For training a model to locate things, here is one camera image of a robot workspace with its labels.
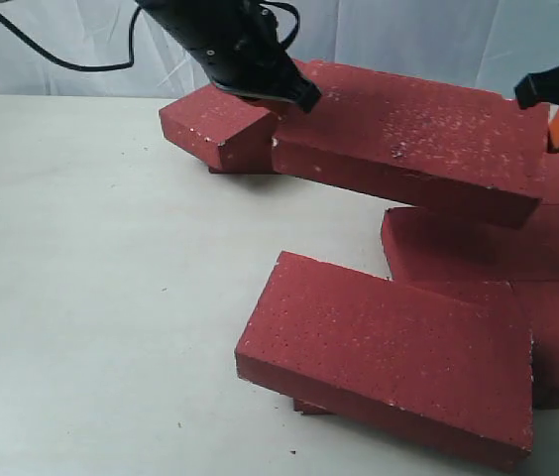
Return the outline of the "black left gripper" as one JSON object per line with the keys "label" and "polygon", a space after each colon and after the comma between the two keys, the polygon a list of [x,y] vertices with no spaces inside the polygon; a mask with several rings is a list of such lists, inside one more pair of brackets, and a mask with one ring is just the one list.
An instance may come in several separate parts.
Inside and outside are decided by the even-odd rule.
{"label": "black left gripper", "polygon": [[310,113],[322,94],[287,53],[300,27],[277,1],[140,1],[219,90],[246,101],[290,102]]}

